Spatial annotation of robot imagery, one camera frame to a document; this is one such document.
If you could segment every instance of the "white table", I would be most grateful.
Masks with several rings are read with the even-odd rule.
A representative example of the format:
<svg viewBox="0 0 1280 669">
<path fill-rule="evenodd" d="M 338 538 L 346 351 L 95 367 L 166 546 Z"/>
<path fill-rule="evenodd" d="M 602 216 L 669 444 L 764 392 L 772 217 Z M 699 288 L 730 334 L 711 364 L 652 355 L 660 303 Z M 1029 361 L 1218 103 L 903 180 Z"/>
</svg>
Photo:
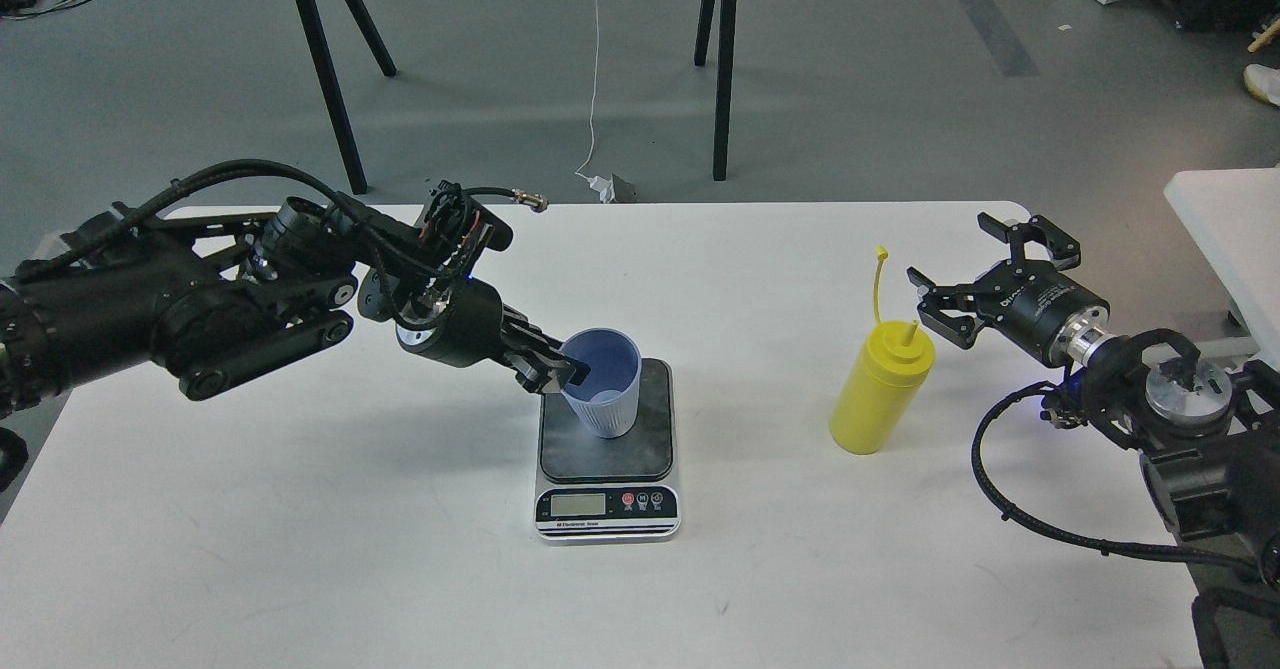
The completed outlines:
<svg viewBox="0 0 1280 669">
<path fill-rule="evenodd" d="M 1165 198 L 1239 306 L 1261 359 L 1280 359 L 1280 168 L 1180 171 Z"/>
<path fill-rule="evenodd" d="M 223 209 L 211 209 L 219 212 Z M 0 527 L 0 664 L 44 666 L 1189 666 L 1179 565 L 1000 522 L 969 441 L 1047 376 L 991 333 L 938 363 L 877 455 L 827 432 L 904 269 L 969 281 L 1014 203 L 503 207 L 477 276 L 553 336 L 607 326 L 675 376 L 685 522 L 548 546 L 538 400 L 498 365 L 334 350 L 204 404 L 164 370 L 79 388 Z M 397 209 L 411 219 L 415 209 Z M 1019 405 L 988 469 L 1061 526 L 1169 542 L 1133 454 Z"/>
</svg>

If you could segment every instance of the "scale platform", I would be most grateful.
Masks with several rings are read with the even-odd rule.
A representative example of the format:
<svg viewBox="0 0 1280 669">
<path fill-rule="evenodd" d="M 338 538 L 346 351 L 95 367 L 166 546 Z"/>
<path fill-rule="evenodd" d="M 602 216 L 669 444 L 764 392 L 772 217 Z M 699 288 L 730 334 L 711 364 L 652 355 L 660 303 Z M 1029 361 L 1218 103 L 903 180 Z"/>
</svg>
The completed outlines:
<svg viewBox="0 0 1280 669">
<path fill-rule="evenodd" d="M 663 541 L 680 527 L 671 367 L 644 359 L 636 423 L 598 437 L 562 395 L 543 398 L 534 526 L 549 542 Z"/>
</svg>

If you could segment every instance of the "black robotic arm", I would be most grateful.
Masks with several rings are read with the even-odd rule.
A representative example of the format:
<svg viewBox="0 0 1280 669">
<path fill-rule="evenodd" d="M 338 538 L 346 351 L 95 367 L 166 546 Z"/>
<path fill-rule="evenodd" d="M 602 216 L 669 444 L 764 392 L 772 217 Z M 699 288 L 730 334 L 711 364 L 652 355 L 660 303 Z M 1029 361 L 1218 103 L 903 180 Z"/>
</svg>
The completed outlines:
<svg viewBox="0 0 1280 669">
<path fill-rule="evenodd" d="M 329 201 L 157 217 L 196 191 L 243 177 L 291 178 Z M 342 342 L 353 321 L 340 308 L 357 295 L 361 315 L 394 321 L 413 354 L 453 367 L 494 359 L 535 394 L 581 382 L 585 365 L 471 276 L 484 249 L 512 240 L 477 194 L 547 209 L 540 196 L 443 182 L 411 226 L 259 159 L 174 180 L 142 207 L 115 203 L 65 233 L 63 255 L 23 262 L 0 280 L 0 418 L 146 359 L 178 377 L 188 399 L 209 399 Z M 225 248 L 196 253 L 197 240 L 219 237 Z M 356 264 L 369 267 L 362 285 Z M 26 450 L 12 435 L 3 440 L 0 484 L 8 484 Z"/>
<path fill-rule="evenodd" d="M 909 269 L 922 322 L 961 349 L 970 349 L 983 327 L 995 327 L 1044 367 L 1064 368 L 1057 385 L 1023 388 L 979 422 L 972 452 L 979 487 L 1002 519 L 1042 536 L 1103 555 L 1226 568 L 1233 583 L 1258 586 L 1258 596 L 1211 586 L 1193 606 L 1206 666 L 1226 666 L 1212 623 L 1219 606 L 1262 615 L 1280 627 L 1274 592 L 1280 588 L 1280 374 L 1260 359 L 1229 374 L 1171 330 L 1115 335 L 1106 327 L 1106 301 L 1061 274 L 1080 262 L 1079 244 L 1066 232 L 1041 215 L 1005 224 L 980 214 L 978 223 L 1010 244 L 1010 258 L 956 287 L 937 285 Z M 1044 246 L 1050 258 L 1028 260 L 1027 244 Z M 1156 345 L 1171 347 L 1174 358 L 1144 363 L 1144 350 Z M 982 464 L 983 436 L 1002 411 L 1028 397 L 1041 397 L 1041 417 L 1055 427 L 1088 423 L 1121 449 L 1138 450 L 1151 499 L 1179 546 L 1066 532 L 1002 495 Z M 1240 555 L 1187 546 L 1219 536 L 1238 539 Z"/>
</svg>

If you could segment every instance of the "black table leg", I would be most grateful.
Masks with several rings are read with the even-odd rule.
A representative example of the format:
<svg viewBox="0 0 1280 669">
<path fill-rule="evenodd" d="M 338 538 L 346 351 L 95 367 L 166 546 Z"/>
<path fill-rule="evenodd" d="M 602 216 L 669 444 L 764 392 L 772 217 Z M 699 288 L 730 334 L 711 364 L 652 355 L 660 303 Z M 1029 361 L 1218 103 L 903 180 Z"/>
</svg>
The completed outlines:
<svg viewBox="0 0 1280 669">
<path fill-rule="evenodd" d="M 703 0 L 701 10 L 698 13 L 698 43 L 694 45 L 695 67 L 707 67 L 707 45 L 710 43 L 714 10 L 716 0 Z"/>
<path fill-rule="evenodd" d="M 351 133 L 347 105 L 342 101 L 338 74 L 334 72 L 333 58 L 329 55 L 329 42 L 325 41 L 324 27 L 320 26 L 320 10 L 316 9 L 316 0 L 294 0 L 294 3 L 298 4 L 298 17 L 302 18 L 302 31 L 307 35 L 307 49 L 311 50 L 311 63 L 316 67 L 316 78 L 320 81 L 320 91 L 324 92 L 324 104 L 329 109 L 329 122 L 333 124 L 333 133 L 338 139 L 342 164 L 347 168 L 347 180 L 351 182 L 353 194 L 365 194 L 369 191 L 369 183 L 365 180 L 365 168 L 360 164 L 356 137 Z"/>
<path fill-rule="evenodd" d="M 713 180 L 724 180 L 728 173 L 728 107 L 733 90 L 733 29 L 737 26 L 737 0 L 721 0 L 719 64 L 716 78 L 716 153 L 712 160 Z"/>
<path fill-rule="evenodd" d="M 365 0 L 343 0 L 343 3 L 347 3 L 347 8 L 351 9 L 351 15 L 356 19 L 360 33 L 365 35 L 365 43 L 369 43 L 374 59 L 378 59 L 378 68 L 381 69 L 383 75 L 396 75 L 396 63 L 392 61 L 392 55 L 387 51 L 387 45 L 383 43 L 383 37 L 378 33 L 374 19 L 369 15 Z"/>
</svg>

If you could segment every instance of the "blue cup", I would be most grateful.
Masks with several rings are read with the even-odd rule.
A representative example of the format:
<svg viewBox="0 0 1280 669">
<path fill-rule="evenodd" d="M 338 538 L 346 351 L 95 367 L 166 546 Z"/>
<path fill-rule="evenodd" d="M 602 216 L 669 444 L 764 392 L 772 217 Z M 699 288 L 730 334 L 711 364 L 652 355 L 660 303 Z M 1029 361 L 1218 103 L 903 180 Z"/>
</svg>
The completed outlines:
<svg viewBox="0 0 1280 669">
<path fill-rule="evenodd" d="M 640 349 L 631 336 L 594 327 L 568 336 L 561 353 L 588 365 L 581 385 L 566 385 L 564 400 L 599 437 L 620 437 L 636 423 L 640 409 Z"/>
</svg>

